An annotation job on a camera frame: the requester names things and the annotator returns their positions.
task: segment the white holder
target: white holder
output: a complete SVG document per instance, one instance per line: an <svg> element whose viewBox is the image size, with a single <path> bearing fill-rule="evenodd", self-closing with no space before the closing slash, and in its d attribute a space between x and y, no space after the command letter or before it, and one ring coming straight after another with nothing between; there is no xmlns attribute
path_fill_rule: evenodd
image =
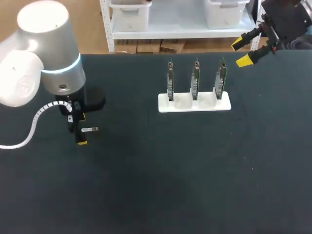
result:
<svg viewBox="0 0 312 234"><path fill-rule="evenodd" d="M193 101L191 92L174 93L174 101L169 101L168 94L158 95L158 110L168 112L194 112L194 111L229 111L231 102L229 94L223 92L222 99L218 100L215 88L212 92L198 93L197 101Z"/></svg>

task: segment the black tabletop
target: black tabletop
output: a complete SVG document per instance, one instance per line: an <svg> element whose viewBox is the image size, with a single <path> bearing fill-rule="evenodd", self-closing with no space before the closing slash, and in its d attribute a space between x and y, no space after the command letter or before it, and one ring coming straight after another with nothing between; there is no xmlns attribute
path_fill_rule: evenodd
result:
<svg viewBox="0 0 312 234"><path fill-rule="evenodd" d="M0 150L0 233L252 234L312 229L312 52L281 51L239 69L241 53L82 56L87 86L103 88L98 126L78 146L58 108L32 141ZM227 112L159 113L173 59L175 92L212 90L228 65ZM43 86L0 107L0 143L25 139L54 101Z"/></svg>

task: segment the metal bracket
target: metal bracket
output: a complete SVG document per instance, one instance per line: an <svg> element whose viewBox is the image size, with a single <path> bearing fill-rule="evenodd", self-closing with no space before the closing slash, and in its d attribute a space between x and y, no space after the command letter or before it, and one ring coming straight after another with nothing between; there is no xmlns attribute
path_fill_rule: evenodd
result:
<svg viewBox="0 0 312 234"><path fill-rule="evenodd" d="M263 2L264 0L258 0L259 2L259 5L260 7L258 8L259 11L258 11L258 18L257 18L257 22L256 22L256 28L259 27L259 25L263 22L263 19L262 19L262 14L265 14L265 11L261 5L261 3ZM255 37L252 41L252 44L250 46L250 50L257 50L258 47L259 47L259 43L260 43L260 39L261 39L261 33Z"/></svg>
<svg viewBox="0 0 312 234"><path fill-rule="evenodd" d="M102 17L103 17L103 22L104 22L108 50L110 53L114 53L115 43L114 43L114 37L113 37L113 27L112 27L112 22L111 22L110 13L109 13L109 6L108 6L109 0L100 0L99 3L101 5L101 10L102 10Z"/></svg>

